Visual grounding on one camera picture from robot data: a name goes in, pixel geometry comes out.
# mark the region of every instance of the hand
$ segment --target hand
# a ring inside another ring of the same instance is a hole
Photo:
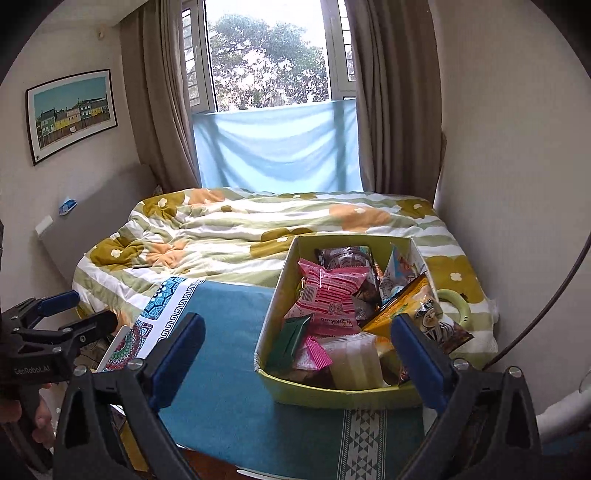
[[[43,388],[50,387],[51,384],[43,385]],[[21,404],[17,400],[0,400],[0,423],[18,421],[21,414]],[[35,425],[37,428],[33,430],[33,440],[42,443],[45,448],[52,447],[56,437],[53,435],[53,427],[51,426],[51,412],[43,397],[39,399],[39,407],[35,413]]]

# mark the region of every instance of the wall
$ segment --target wall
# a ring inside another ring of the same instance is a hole
[[[591,79],[528,0],[431,0],[447,151],[436,207],[499,302],[500,347],[537,315],[591,228]],[[591,365],[591,259],[505,359],[536,410]]]
[[[82,140],[33,167],[25,90],[48,80],[89,70],[111,69],[119,126]],[[4,254],[0,272],[2,307],[28,297],[67,290],[35,226],[57,216],[64,197],[82,199],[105,180],[138,161],[121,67],[119,33],[105,30],[98,40],[92,28],[35,33],[0,86],[0,219]],[[61,320],[72,319],[72,315]]]

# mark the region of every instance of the snack box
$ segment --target snack box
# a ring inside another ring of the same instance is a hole
[[[317,263],[318,260],[314,254],[316,248],[366,245],[370,247],[374,260],[383,271],[388,265],[388,260],[392,252],[391,244],[396,245],[406,259],[414,264],[419,274],[427,272],[433,294],[437,298],[433,279],[428,271],[427,264],[411,238],[378,235],[314,234],[299,235],[294,238],[287,253],[277,288],[271,299],[271,304],[269,305],[255,348],[255,372],[261,377],[265,388],[276,402],[313,408],[368,408],[376,410],[382,408],[408,408],[421,403],[421,399],[412,382],[408,382],[400,387],[393,386],[373,390],[328,390],[282,380],[268,375],[264,371],[267,356],[271,351],[275,338],[281,330],[283,317],[296,302],[297,287],[302,278],[298,267],[298,260],[303,257],[306,260]]]

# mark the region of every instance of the picture frame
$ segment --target picture frame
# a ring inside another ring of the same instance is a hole
[[[117,127],[111,69],[69,75],[27,89],[25,114],[33,165]]]

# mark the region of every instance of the green curved handle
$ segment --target green curved handle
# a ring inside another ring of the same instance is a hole
[[[470,321],[470,305],[463,299],[463,297],[456,291],[442,288],[437,291],[439,300],[448,301],[460,312],[460,325],[466,327],[466,324]]]

